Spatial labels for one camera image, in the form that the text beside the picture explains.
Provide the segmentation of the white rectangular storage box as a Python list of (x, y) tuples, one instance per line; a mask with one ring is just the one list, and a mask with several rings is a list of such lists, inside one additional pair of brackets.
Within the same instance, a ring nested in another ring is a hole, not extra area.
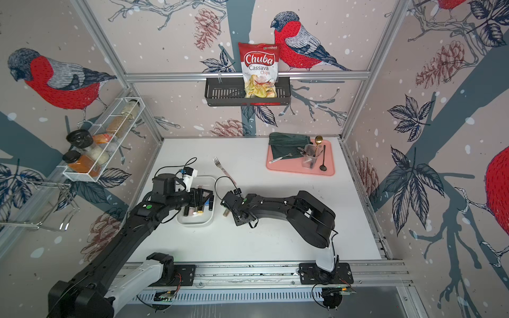
[(217, 195), (216, 191), (214, 189), (214, 185), (216, 183), (216, 178), (213, 176), (197, 176), (194, 178), (194, 181), (192, 183), (192, 188), (197, 188), (199, 185), (203, 186), (203, 189), (213, 190), (213, 195), (215, 196), (214, 202), (213, 202), (213, 211), (209, 211), (209, 206), (203, 206), (204, 207), (204, 213), (202, 215), (198, 215), (196, 217), (192, 216), (192, 208), (190, 207), (190, 216), (184, 217), (184, 208), (182, 211), (178, 214), (176, 217), (177, 222), (185, 227), (205, 227), (208, 226), (213, 221), (213, 216), (215, 213), (216, 208), (216, 201), (217, 201)]

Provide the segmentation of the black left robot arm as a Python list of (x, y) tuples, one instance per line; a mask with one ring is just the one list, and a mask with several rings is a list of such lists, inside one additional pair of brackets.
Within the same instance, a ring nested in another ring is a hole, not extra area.
[(59, 281), (49, 291), (48, 317), (115, 317), (145, 288), (156, 284), (181, 288), (193, 282), (196, 269), (179, 272), (173, 256), (151, 253), (118, 283), (114, 279), (138, 246), (165, 222), (171, 211), (200, 209), (213, 192), (192, 188), (192, 176), (161, 174), (152, 180), (152, 191), (135, 206), (125, 224), (99, 255), (68, 282)]

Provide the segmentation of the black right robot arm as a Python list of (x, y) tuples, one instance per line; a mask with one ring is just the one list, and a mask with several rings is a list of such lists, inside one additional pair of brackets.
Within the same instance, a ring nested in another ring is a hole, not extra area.
[(326, 249), (326, 257), (318, 257), (316, 266), (328, 273), (335, 272), (337, 257), (334, 248), (335, 213), (307, 191), (290, 197), (263, 197), (239, 190), (227, 192), (221, 205), (231, 212), (237, 226), (257, 227), (259, 220), (277, 219), (289, 222), (309, 245)]

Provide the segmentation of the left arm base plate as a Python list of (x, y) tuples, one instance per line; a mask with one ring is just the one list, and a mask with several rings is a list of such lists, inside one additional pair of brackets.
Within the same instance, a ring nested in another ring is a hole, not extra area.
[(196, 265), (164, 265), (161, 278), (151, 287), (186, 287), (192, 286), (196, 273)]

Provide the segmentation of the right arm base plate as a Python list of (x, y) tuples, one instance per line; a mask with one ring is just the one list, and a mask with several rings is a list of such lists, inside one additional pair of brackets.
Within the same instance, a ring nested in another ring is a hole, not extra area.
[(351, 267), (348, 263), (337, 261), (331, 271), (320, 269), (316, 263), (300, 263), (298, 274), (302, 285), (330, 285), (354, 283)]

